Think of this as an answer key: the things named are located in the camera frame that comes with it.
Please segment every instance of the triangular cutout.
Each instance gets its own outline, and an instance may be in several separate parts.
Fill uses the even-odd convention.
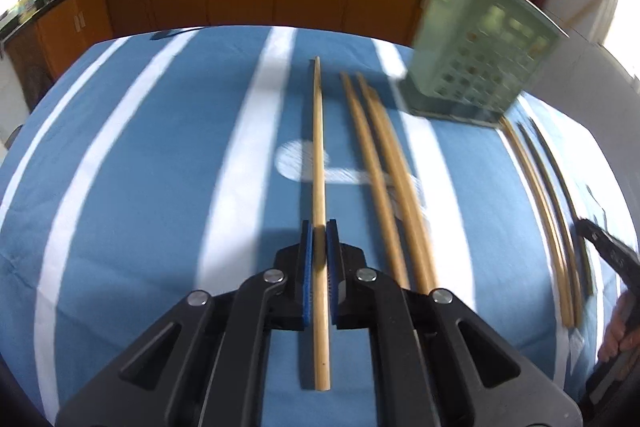
[[[471,324],[460,321],[458,328],[485,387],[497,387],[520,374],[518,365]]]
[[[154,390],[181,329],[180,324],[167,324],[120,370],[120,378],[147,391]]]

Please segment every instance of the table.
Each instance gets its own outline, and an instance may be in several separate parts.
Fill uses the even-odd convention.
[[[530,191],[498,130],[398,110],[411,49],[316,30],[187,28],[96,44],[29,117],[0,168],[0,353],[53,420],[191,289],[235,289],[298,241],[311,213],[312,59],[322,63],[327,218],[386,269],[339,72],[388,107],[433,237],[438,275],[578,397],[620,281],[590,251],[596,296],[567,331]],[[636,248],[590,133],[529,95],[578,213]],[[332,389],[303,389],[304,333],[274,331],[263,425],[373,426],[365,331],[333,331]]]

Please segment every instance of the black tool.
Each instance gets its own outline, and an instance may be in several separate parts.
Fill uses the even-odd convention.
[[[580,219],[575,224],[575,230],[587,241],[593,243],[600,256],[620,275],[631,295],[625,308],[621,311],[625,321],[625,331],[630,333],[640,326],[640,263],[638,255],[627,245],[601,229],[589,219]],[[628,363],[633,351],[625,351],[613,357],[609,362],[598,362],[593,374],[586,384],[586,397],[593,406],[606,401],[613,391],[612,385],[616,381],[620,370]]]
[[[576,404],[451,292],[403,290],[326,227],[332,319],[368,328],[380,427],[581,426]],[[308,316],[310,229],[231,293],[194,291],[83,387],[58,427],[260,425],[270,331]]]

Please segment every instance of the chopstick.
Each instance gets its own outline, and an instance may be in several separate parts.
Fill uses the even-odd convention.
[[[562,212],[562,206],[560,206],[560,201],[558,200],[558,195],[556,194],[556,190],[551,181],[551,177],[549,176],[549,172],[546,170],[545,164],[540,157],[540,153],[536,149],[533,144],[533,140],[527,133],[527,130],[524,128],[523,124],[518,124],[518,129],[524,136],[525,142],[527,143],[527,148],[533,157],[533,162],[536,164],[538,168],[538,172],[540,173],[540,177],[542,177],[542,181],[545,185],[546,193],[549,196],[549,200],[551,201],[551,206],[553,207],[554,214],[556,215],[556,221],[558,223],[558,229],[560,232],[560,237],[562,238],[562,245],[564,246],[564,251],[566,252],[566,258],[568,260],[568,268],[569,268],[569,277],[571,281],[571,291],[572,291],[572,302],[574,306],[574,320],[575,324],[579,326],[582,323],[582,290],[580,288],[580,276],[578,275],[578,267],[575,262],[575,251],[574,244],[571,240],[571,235],[569,234],[569,225],[564,219],[564,213]]]
[[[566,260],[562,255],[560,248],[560,242],[558,239],[558,231],[556,230],[555,223],[551,216],[548,203],[546,201],[540,179],[534,170],[533,165],[524,150],[522,143],[518,139],[518,135],[505,117],[500,119],[504,135],[506,136],[513,152],[516,155],[518,163],[524,172],[524,175],[529,184],[529,188],[533,193],[538,213],[540,214],[540,220],[542,221],[542,227],[546,236],[546,243],[549,248],[551,260],[554,264],[554,273],[556,276],[556,283],[558,284],[558,296],[560,301],[560,314],[562,318],[562,324],[571,328],[574,326],[574,311],[573,303],[570,297],[569,279],[567,277]]]
[[[380,166],[380,159],[378,158],[373,137],[371,136],[369,123],[367,123],[364,110],[356,97],[353,86],[351,86],[349,75],[342,72],[340,76],[342,77],[349,109],[353,117],[356,135],[360,142],[364,163],[369,172],[373,201],[376,207],[376,213],[378,214],[391,272],[396,282],[402,288],[409,289],[409,275],[406,271],[406,265],[404,264],[404,255],[402,254],[400,237],[398,235],[398,228],[396,227],[396,218],[394,217],[391,201],[386,191],[385,177],[382,173],[382,167]]]
[[[326,265],[326,213],[324,201],[324,139],[322,132],[322,89],[320,57],[314,64],[313,129],[313,337],[314,385],[316,391],[331,389],[329,361],[329,299]]]
[[[378,136],[386,167],[396,188],[396,197],[414,266],[417,289],[420,293],[428,294],[438,287],[433,247],[424,226],[420,204],[418,204],[414,184],[411,174],[409,174],[409,167],[398,143],[398,136],[396,136],[382,102],[380,102],[380,97],[374,89],[367,86],[367,81],[361,73],[357,73],[356,76],[369,109],[373,128]]]
[[[556,178],[558,178],[560,188],[562,189],[562,193],[564,194],[564,199],[566,200],[567,206],[569,207],[569,214],[571,215],[571,219],[575,224],[580,219],[580,217],[578,217],[578,212],[575,210],[574,200],[572,200],[571,198],[569,187],[567,186],[566,180],[562,175],[562,171],[560,169],[560,166],[558,165],[558,160],[556,160],[556,156],[552,153],[551,147],[546,141],[545,137],[542,135],[542,131],[540,131],[538,124],[536,124],[535,120],[533,120],[532,118],[529,118],[529,121],[533,126],[533,130],[536,133],[536,137],[538,138],[540,145],[542,145],[542,150],[545,152],[546,158],[551,164],[551,168],[554,170]],[[587,245],[584,241],[584,238],[580,236],[578,236],[578,251],[580,252],[582,265],[584,266],[587,295],[591,297],[593,295],[593,274],[591,273],[591,263],[589,262],[589,255],[587,254]]]

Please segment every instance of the perforated basket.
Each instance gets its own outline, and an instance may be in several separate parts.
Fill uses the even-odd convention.
[[[529,0],[430,0],[401,92],[413,112],[495,124],[562,36]]]

